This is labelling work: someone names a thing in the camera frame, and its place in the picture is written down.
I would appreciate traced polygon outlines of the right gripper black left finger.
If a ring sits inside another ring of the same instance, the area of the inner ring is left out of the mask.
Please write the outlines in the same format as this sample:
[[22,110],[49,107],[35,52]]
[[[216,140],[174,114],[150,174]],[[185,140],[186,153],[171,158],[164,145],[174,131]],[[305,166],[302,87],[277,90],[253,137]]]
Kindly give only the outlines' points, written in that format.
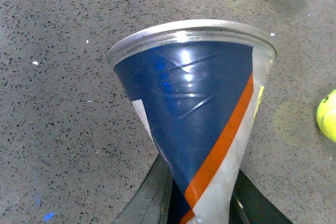
[[163,158],[157,156],[140,187],[113,223],[167,223],[172,182]]

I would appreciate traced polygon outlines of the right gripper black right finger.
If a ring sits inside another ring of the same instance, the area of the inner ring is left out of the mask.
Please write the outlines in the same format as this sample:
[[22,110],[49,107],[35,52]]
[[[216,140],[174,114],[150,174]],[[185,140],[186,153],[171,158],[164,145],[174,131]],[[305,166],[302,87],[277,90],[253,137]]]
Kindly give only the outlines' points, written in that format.
[[292,224],[292,221],[275,207],[240,170],[230,201],[229,223]]

